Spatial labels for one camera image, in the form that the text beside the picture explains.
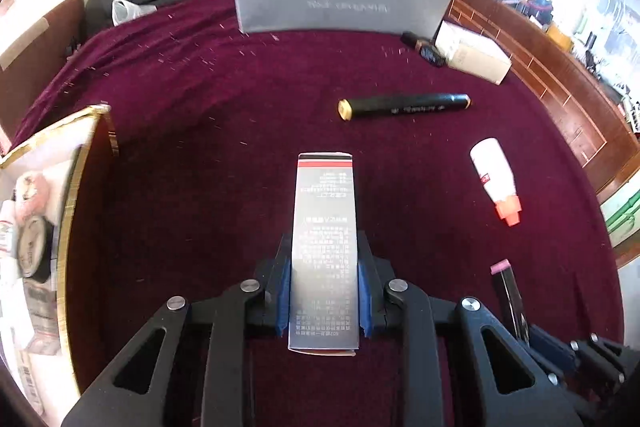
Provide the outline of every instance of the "open box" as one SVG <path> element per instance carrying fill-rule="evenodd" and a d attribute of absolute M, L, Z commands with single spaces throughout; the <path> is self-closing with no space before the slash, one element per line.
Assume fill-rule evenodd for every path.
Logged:
<path fill-rule="evenodd" d="M 104 179 L 117 154 L 109 110 L 87 107 L 0 159 L 0 201 L 28 171 L 42 172 L 49 185 L 50 277 L 37 282 L 18 273 L 2 287 L 0 273 L 0 347 L 16 384 L 50 426 L 60 425 L 106 363 L 96 237 Z"/>

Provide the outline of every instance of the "maroon tablecloth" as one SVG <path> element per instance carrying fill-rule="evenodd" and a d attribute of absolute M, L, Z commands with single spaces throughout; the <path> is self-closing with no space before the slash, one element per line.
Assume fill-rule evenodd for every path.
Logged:
<path fill-rule="evenodd" d="M 341 98 L 466 92 L 461 112 L 343 122 Z M 113 356 L 173 295 L 218 295 L 275 254 L 292 225 L 300 152 L 353 153 L 356 211 L 374 254 L 430 295 L 474 295 L 496 314 L 489 267 L 514 267 L 532 322 L 566 341 L 622 339 L 620 288 L 587 178 L 543 105 L 502 85 L 436 69 L 396 36 L 244 36 L 233 0 L 189 0 L 105 31 L 54 79 L 16 143 L 108 102 L 120 158 L 106 187 L 101 311 Z M 469 150 L 497 137 L 522 222 L 495 214 Z M 261 426 L 386 427 L 398 348 L 354 358 L 254 345 Z"/>

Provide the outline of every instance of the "gold edge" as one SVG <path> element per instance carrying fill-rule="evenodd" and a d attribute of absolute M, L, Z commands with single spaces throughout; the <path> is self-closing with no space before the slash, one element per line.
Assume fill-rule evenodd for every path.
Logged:
<path fill-rule="evenodd" d="M 81 118 L 85 118 L 87 116 L 92 116 L 94 118 L 98 116 L 106 116 L 108 118 L 108 126 L 110 128 L 110 136 L 113 132 L 113 123 L 111 122 L 111 117 L 109 116 L 109 111 L 111 107 L 106 104 L 100 105 L 90 105 L 85 107 L 84 109 L 70 114 L 69 116 L 63 118 L 60 121 L 50 125 L 49 127 L 45 127 L 41 131 L 38 131 L 36 134 L 22 142 L 18 147 L 13 149 L 9 154 L 0 158 L 0 169 L 11 165 L 14 161 L 18 160 L 28 152 L 36 149 L 38 145 L 42 144 L 42 142 L 48 140 L 50 135 L 54 132 L 59 132 L 62 127 L 68 125 L 70 123 L 74 123 Z M 115 140 L 115 133 L 113 133 L 113 139 L 111 140 L 111 148 L 114 150 L 114 155 L 118 154 L 118 143 Z"/>
<path fill-rule="evenodd" d="M 84 145 L 82 145 L 81 147 L 81 150 L 78 154 L 78 161 L 76 162 L 74 172 L 71 176 L 71 181 L 69 181 L 69 191 L 65 201 L 65 210 L 60 219 L 60 239 L 58 242 L 58 260 L 56 262 L 56 273 L 58 279 L 56 307 L 58 310 L 58 334 L 60 335 L 60 347 L 63 357 L 71 367 L 71 372 L 74 377 L 73 380 L 74 384 L 76 385 L 76 391 L 78 391 L 78 396 L 81 395 L 80 387 L 78 386 L 78 379 L 76 378 L 76 367 L 73 357 L 71 356 L 69 334 L 66 328 L 66 263 L 68 260 L 71 225 L 73 223 L 74 213 L 76 211 L 76 201 L 78 199 L 78 192 L 80 189 L 80 183 L 82 181 L 82 174 L 84 173 L 84 166 L 86 164 L 87 157 L 89 156 L 89 149 L 91 149 L 91 144 L 94 139 L 97 125 L 98 119 L 94 121 L 94 126 L 89 132 Z"/>

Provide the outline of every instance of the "silver screw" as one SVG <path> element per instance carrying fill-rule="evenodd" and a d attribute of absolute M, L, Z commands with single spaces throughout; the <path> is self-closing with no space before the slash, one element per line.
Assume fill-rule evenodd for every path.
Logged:
<path fill-rule="evenodd" d="M 175 312 L 180 308 L 184 308 L 185 304 L 187 304 L 187 301 L 184 299 L 184 297 L 180 297 L 179 295 L 176 295 L 175 297 L 171 297 L 166 302 L 166 307 L 169 308 L 172 312 Z"/>
<path fill-rule="evenodd" d="M 246 279 L 240 283 L 240 289 L 243 292 L 252 293 L 260 289 L 260 283 L 255 279 Z"/>
<path fill-rule="evenodd" d="M 389 281 L 389 289 L 394 292 L 403 292 L 409 285 L 406 283 L 404 279 L 391 279 Z"/>
<path fill-rule="evenodd" d="M 470 312 L 477 312 L 480 309 L 480 301 L 473 297 L 465 297 L 462 299 L 462 307 Z"/>

